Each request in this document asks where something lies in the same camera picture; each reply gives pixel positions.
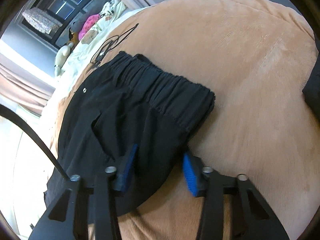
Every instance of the black pants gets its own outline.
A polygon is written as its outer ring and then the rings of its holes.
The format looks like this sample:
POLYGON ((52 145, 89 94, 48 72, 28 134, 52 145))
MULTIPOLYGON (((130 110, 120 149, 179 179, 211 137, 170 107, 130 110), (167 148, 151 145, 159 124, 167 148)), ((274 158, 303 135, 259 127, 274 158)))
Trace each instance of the black pants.
MULTIPOLYGON (((188 137, 213 109, 214 93, 181 76, 163 72, 143 55, 120 52, 91 73, 66 109, 58 141, 58 161, 69 176, 94 176, 118 167, 139 145, 134 177, 117 214, 138 207, 161 187, 188 137)), ((48 205, 63 186, 54 170, 48 205)), ((92 223, 89 200, 89 223, 92 223)))

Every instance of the pink plush toy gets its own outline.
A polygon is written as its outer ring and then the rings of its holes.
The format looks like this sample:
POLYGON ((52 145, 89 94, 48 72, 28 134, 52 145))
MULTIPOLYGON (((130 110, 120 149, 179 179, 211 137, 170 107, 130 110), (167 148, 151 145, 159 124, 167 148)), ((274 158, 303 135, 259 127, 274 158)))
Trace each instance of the pink plush toy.
POLYGON ((85 34, 90 30, 90 28, 100 19, 99 14, 94 14, 89 16, 89 18, 85 21, 82 30, 79 32, 79 40, 81 40, 85 34))

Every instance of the window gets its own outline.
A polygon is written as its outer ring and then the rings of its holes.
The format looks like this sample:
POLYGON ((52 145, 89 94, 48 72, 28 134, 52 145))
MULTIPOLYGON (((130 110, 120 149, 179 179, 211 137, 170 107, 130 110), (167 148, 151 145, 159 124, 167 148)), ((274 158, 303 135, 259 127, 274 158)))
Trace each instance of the window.
POLYGON ((32 30, 42 39, 59 49, 63 46, 60 36, 62 34, 63 36, 66 36, 66 32, 68 32, 66 28, 77 15, 79 15, 80 13, 85 14, 83 8, 90 1, 91 0, 36 0, 35 3, 31 6, 32 8, 37 7, 41 9, 62 24, 59 29, 51 32, 50 34, 39 32, 25 19, 22 20, 22 24, 25 25, 28 29, 32 30))

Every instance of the screw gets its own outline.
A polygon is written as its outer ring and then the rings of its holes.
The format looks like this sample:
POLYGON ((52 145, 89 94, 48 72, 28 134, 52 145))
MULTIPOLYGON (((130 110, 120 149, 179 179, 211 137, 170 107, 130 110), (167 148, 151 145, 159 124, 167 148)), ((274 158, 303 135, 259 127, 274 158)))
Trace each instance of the screw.
POLYGON ((71 181, 79 181, 79 180, 80 180, 80 175, 77 175, 77 174, 72 175, 72 176, 70 177, 70 180, 71 180, 71 181))
POLYGON ((211 173, 211 172, 213 172, 213 168, 211 168, 211 167, 209 167, 209 166, 204 166, 204 167, 202 168, 202 172, 203 172, 203 173, 211 173))
POLYGON ((245 174, 239 174, 238 179, 241 181, 246 181, 248 179, 248 176, 245 174))
POLYGON ((117 168, 114 167, 114 166, 109 166, 109 167, 106 167, 106 169, 104 170, 106 173, 113 173, 113 172, 116 172, 117 171, 117 168))

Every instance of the orange blanket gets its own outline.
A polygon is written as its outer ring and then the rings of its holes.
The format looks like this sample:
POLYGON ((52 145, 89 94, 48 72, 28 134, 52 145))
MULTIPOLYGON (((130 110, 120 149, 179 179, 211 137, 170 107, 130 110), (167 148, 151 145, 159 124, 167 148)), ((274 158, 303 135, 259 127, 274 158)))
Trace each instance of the orange blanket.
MULTIPOLYGON (((214 91, 215 108, 191 150, 222 174, 247 174, 297 239, 320 205, 320 128, 301 93, 317 57, 308 23, 267 0, 172 0, 130 17, 110 36, 137 23, 102 63, 121 50, 141 53, 214 91)), ((92 71, 89 65, 60 102, 53 151, 64 111, 92 71)), ((227 198, 225 204, 228 239, 227 198)), ((119 218, 123 239, 193 240, 201 208, 177 164, 150 199, 119 218)))

